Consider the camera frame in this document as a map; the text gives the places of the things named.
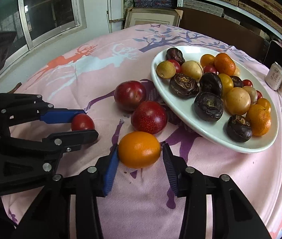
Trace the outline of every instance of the small red fruit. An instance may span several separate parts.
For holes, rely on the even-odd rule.
[[[156,134],[167,124],[165,109],[154,101],[142,102],[131,116],[131,124],[136,131]]]
[[[250,80],[245,79],[242,82],[243,82],[243,86],[252,86],[253,87],[253,83]]]
[[[169,60],[167,60],[167,61],[169,61],[169,62],[171,62],[172,64],[174,64],[174,67],[175,67],[175,70],[176,70],[177,73],[178,73],[178,72],[181,72],[181,66],[180,66],[180,64],[179,64],[176,60],[174,60],[174,59],[169,59]]]
[[[127,81],[119,84],[114,90],[114,100],[119,108],[134,111],[146,99],[146,89],[138,81]]]
[[[86,129],[94,129],[93,120],[85,113],[75,115],[71,122],[71,130],[77,131]]]
[[[206,73],[206,72],[213,72],[213,73],[218,73],[218,71],[216,70],[216,68],[212,65],[207,65],[203,68],[203,73]]]
[[[261,94],[261,92],[258,90],[256,91],[257,91],[257,99],[263,98],[263,95]]]

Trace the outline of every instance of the pink tablecloth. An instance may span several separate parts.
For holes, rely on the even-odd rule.
[[[52,60],[23,84],[18,92],[42,94],[58,108],[85,109],[99,132],[98,142],[85,150],[63,155],[57,173],[77,175],[107,155],[113,143],[131,132],[130,114],[113,99],[115,87],[140,80],[148,99],[159,101],[150,77],[150,64],[161,50],[176,45],[196,45],[228,53],[248,67],[269,92],[279,116],[279,133],[273,146],[257,154],[242,154],[209,142],[184,125],[168,110],[169,122],[159,141],[167,141],[175,155],[202,173],[229,174],[250,200],[272,238],[282,236],[282,99],[263,81],[268,69],[244,52],[199,33],[164,25],[139,25],[89,41]],[[11,128],[14,137],[41,140],[52,132],[69,131],[69,124],[40,121]],[[20,221],[40,188],[2,197],[7,214]],[[112,192],[98,198],[105,238],[178,238],[185,199],[169,189],[162,157],[146,169],[119,164]],[[207,238],[212,237],[211,201]]]

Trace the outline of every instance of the plate of fruit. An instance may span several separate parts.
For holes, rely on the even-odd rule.
[[[162,99],[206,139],[242,153],[269,148],[278,117],[268,92],[226,53],[197,46],[161,51],[151,76]]]

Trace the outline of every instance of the picture frame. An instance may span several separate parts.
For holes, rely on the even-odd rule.
[[[182,10],[165,8],[129,8],[124,28],[143,24],[165,24],[178,27]]]

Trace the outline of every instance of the window frame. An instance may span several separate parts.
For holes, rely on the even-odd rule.
[[[24,0],[18,0],[18,12],[20,17],[21,28],[26,39],[26,45],[18,49],[15,53],[9,56],[4,67],[0,71],[0,78],[10,70],[10,68],[20,62],[25,56],[34,52],[39,47],[56,41],[59,36],[64,34],[72,34],[86,28],[86,19],[84,13],[83,0],[71,0],[74,21],[61,25],[52,29],[41,36],[31,39],[30,31],[26,20],[26,12],[24,8]]]

